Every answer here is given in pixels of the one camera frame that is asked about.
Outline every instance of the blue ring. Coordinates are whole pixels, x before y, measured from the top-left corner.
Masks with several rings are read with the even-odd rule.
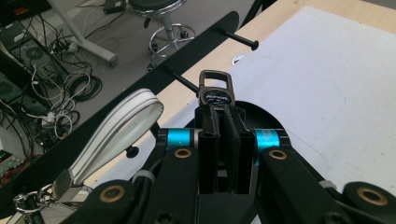
[[[257,158],[254,165],[259,165],[260,155],[268,147],[279,147],[279,136],[274,129],[255,129]]]
[[[169,129],[167,147],[189,147],[191,143],[191,129]]]

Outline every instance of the cable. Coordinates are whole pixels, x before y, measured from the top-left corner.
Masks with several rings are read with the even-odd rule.
[[[105,24],[105,25],[103,25],[103,26],[101,26],[101,27],[99,27],[99,28],[97,28],[97,29],[95,29],[95,30],[93,30],[92,32],[90,32],[87,36],[85,36],[85,38],[88,38],[88,37],[90,37],[91,35],[93,35],[93,34],[95,34],[96,32],[99,32],[99,31],[101,31],[101,30],[103,30],[103,29],[106,29],[106,28],[108,28],[108,26],[110,26],[114,21],[116,21],[117,19],[119,19],[124,13],[125,13],[125,9],[121,12],[121,14],[119,15],[119,16],[117,16],[116,18],[114,18],[112,21],[110,21],[109,23],[107,23],[107,24]]]
[[[72,130],[73,130],[73,121],[72,121],[68,116],[66,116],[66,115],[59,115],[59,117],[65,117],[65,118],[69,119],[70,128],[69,128],[69,132],[68,132],[68,133],[71,133]],[[57,131],[57,126],[58,126],[58,125],[57,125],[57,123],[58,123],[58,122],[55,122],[55,127],[54,127],[55,135],[56,135],[59,139],[64,139],[65,136],[59,136],[59,134],[58,134],[58,131]]]
[[[42,98],[42,99],[44,99],[44,100],[53,100],[53,99],[58,98],[59,96],[61,96],[61,95],[64,93],[64,90],[63,90],[61,87],[59,87],[59,85],[58,85],[56,82],[54,82],[52,79],[49,79],[49,81],[52,82],[52,84],[54,84],[54,85],[58,88],[59,94],[56,95],[56,96],[54,96],[54,97],[50,97],[50,98],[45,97],[45,96],[42,96],[41,94],[39,94],[39,93],[37,92],[37,90],[35,89],[35,85],[38,84],[38,82],[35,81],[35,73],[36,73],[35,64],[33,64],[33,68],[34,68],[34,71],[33,71],[33,74],[32,74],[32,82],[31,82],[31,85],[32,85],[33,91],[35,92],[35,94],[36,94],[38,97],[40,97],[40,98]]]
[[[44,25],[44,19],[41,17],[41,14],[38,14],[38,17],[41,19],[41,24],[43,26],[43,33],[44,33],[44,44],[46,49],[48,49],[48,44],[47,44],[47,34],[46,34],[46,26]]]
[[[87,83],[84,91],[76,92],[76,89],[82,84]],[[95,97],[102,89],[102,80],[95,76],[78,77],[72,81],[68,87],[69,94],[74,95],[76,102],[83,102]]]
[[[17,129],[17,128],[15,127],[15,125],[14,125],[14,120],[10,120],[8,116],[5,116],[6,120],[7,120],[8,123],[9,123],[9,126],[8,126],[8,127],[12,127],[12,129],[15,131],[15,133],[17,134],[17,136],[20,138],[23,154],[24,154],[25,158],[27,158],[28,155],[29,155],[30,153],[32,153],[33,150],[34,150],[34,149],[33,149],[33,146],[34,146],[34,145],[33,145],[33,142],[32,142],[33,139],[31,138],[31,135],[29,134],[29,131],[28,131],[29,129],[28,129],[26,126],[23,125],[23,123],[22,123],[22,122],[23,122],[23,119],[18,115],[18,113],[17,113],[11,106],[9,106],[8,104],[4,103],[2,100],[0,100],[0,104],[2,104],[3,106],[5,106],[9,111],[12,112],[13,118],[17,118],[17,121],[19,122],[19,124],[20,124],[22,130],[23,130],[24,133],[26,134],[27,139],[28,139],[28,146],[29,146],[29,149],[28,149],[28,150],[26,150],[26,147],[25,147],[24,142],[23,142],[23,140],[22,140],[22,138],[21,138],[20,132],[18,131],[18,129]]]
[[[23,41],[24,41],[24,38],[27,36],[27,33],[29,32],[29,27],[32,25],[33,18],[34,18],[34,17],[32,17],[32,19],[30,19],[30,21],[29,21],[29,23],[28,23],[28,25],[27,25],[27,27],[26,27],[26,31],[23,32],[23,37],[22,37],[22,39],[21,39],[21,42],[20,42],[20,44],[18,45],[18,48],[19,48],[19,55],[20,55],[19,60],[21,60],[21,48],[22,48],[22,44],[24,43],[24,42],[23,42]]]
[[[88,20],[88,18],[91,16],[91,14],[96,10],[96,9],[98,9],[99,7],[96,7],[96,8],[94,8],[90,13],[88,13],[88,15],[85,17],[85,19],[84,19],[84,29],[82,30],[82,32],[81,32],[81,34],[82,35],[84,35],[85,34],[85,31],[87,30],[87,20]]]

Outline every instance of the black plastic part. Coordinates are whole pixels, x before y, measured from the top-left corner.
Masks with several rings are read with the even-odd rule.
[[[151,72],[155,67],[156,65],[154,65],[153,63],[149,63],[147,67],[148,72]]]
[[[256,196],[262,223],[323,223],[332,217],[352,223],[300,160],[281,147],[262,153]]]
[[[106,14],[122,12],[126,8],[125,0],[106,0],[103,5],[103,11]]]
[[[197,86],[195,86],[192,82],[188,81],[186,78],[184,78],[183,76],[176,74],[174,72],[169,72],[169,75],[172,75],[175,79],[177,79],[177,81],[179,81],[181,84],[183,84],[185,87],[189,88],[191,91],[195,92],[195,94],[198,97],[198,92],[199,89]]]
[[[62,224],[125,223],[135,192],[136,188],[129,181],[108,181],[94,189],[82,206]]]
[[[151,22],[151,18],[146,18],[145,23],[143,24],[143,27],[145,29],[149,28],[149,23]]]
[[[175,81],[174,77],[166,75],[169,70],[177,74],[186,72],[190,67],[204,58],[206,54],[226,40],[226,36],[221,34],[219,30],[234,32],[238,23],[239,19],[236,12],[233,11],[224,16],[200,35],[196,36],[193,41],[186,44],[181,50],[175,52],[170,58],[137,80],[136,83],[132,84],[87,119],[49,152],[0,188],[0,218],[9,217],[15,213],[12,199],[21,193],[22,186],[27,186],[29,191],[41,189],[43,186],[52,183],[62,170],[70,167],[99,126],[101,120],[122,99],[142,88],[150,89],[154,94],[158,94]]]
[[[152,173],[156,174],[157,170],[152,170],[152,167],[153,164],[159,163],[163,160],[163,156],[165,155],[167,148],[168,132],[169,129],[160,129],[158,131],[155,147],[148,155],[142,170],[150,170]]]
[[[189,37],[189,32],[188,31],[181,31],[180,32],[180,38],[184,39]]]
[[[157,50],[158,50],[158,44],[157,44],[157,43],[152,43],[152,44],[151,44],[151,48],[152,48],[152,50],[154,50],[155,52],[157,52]]]
[[[224,106],[221,145],[225,154],[229,190],[237,194],[249,194],[253,168],[255,135],[243,120],[245,111],[232,105]]]
[[[195,129],[202,129],[198,133],[200,192],[218,192],[220,130],[219,117],[213,105],[203,105],[195,110]]]
[[[184,152],[190,152],[190,156],[177,156],[185,155]],[[198,150],[193,147],[168,149],[150,193],[142,223],[195,223],[198,212],[198,173]]]
[[[344,186],[346,203],[386,223],[396,222],[396,197],[380,187],[352,182]]]
[[[126,157],[128,159],[135,158],[137,156],[137,154],[139,154],[139,148],[138,147],[130,146],[130,147],[128,147],[125,150],[126,150]]]

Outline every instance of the electronic equipment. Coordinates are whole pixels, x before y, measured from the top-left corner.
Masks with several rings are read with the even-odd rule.
[[[24,161],[21,140],[3,127],[0,127],[0,164],[8,169],[16,168]]]
[[[50,88],[62,86],[68,72],[19,21],[1,28],[0,40],[13,57],[35,74],[36,80]]]
[[[122,12],[126,8],[125,0],[106,0],[103,5],[103,11],[106,14]]]
[[[30,32],[19,22],[14,21],[7,26],[0,27],[0,40],[7,50],[15,49],[20,44],[33,39]]]
[[[0,25],[22,20],[50,9],[46,0],[3,0],[0,1]]]
[[[38,81],[44,81],[50,88],[62,86],[68,76],[67,71],[36,39],[30,39],[10,53],[28,67],[38,77]]]
[[[22,90],[0,72],[0,99],[5,103],[10,103],[21,95]]]

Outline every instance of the black rod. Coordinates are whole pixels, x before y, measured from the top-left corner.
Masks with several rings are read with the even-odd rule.
[[[181,84],[189,88],[191,91],[195,92],[195,94],[198,96],[199,88],[195,86],[192,82],[188,81],[183,76],[176,74],[175,72],[169,72],[169,74],[172,75],[172,77],[174,77],[175,79],[177,79],[177,81],[181,82]]]
[[[37,209],[38,207],[33,196],[30,196],[26,199],[26,201],[24,202],[24,206],[26,207],[26,209],[29,210],[34,210]],[[41,216],[41,212],[35,212],[33,214],[29,214],[28,218],[30,222],[33,224],[45,224],[44,218]]]
[[[244,45],[248,45],[249,47],[251,47],[251,50],[255,50],[259,47],[259,41],[255,40],[255,41],[251,41],[248,40],[240,35],[236,35],[236,34],[232,34],[230,32],[224,32],[225,35],[227,35],[228,37],[230,37],[231,39],[234,39]]]

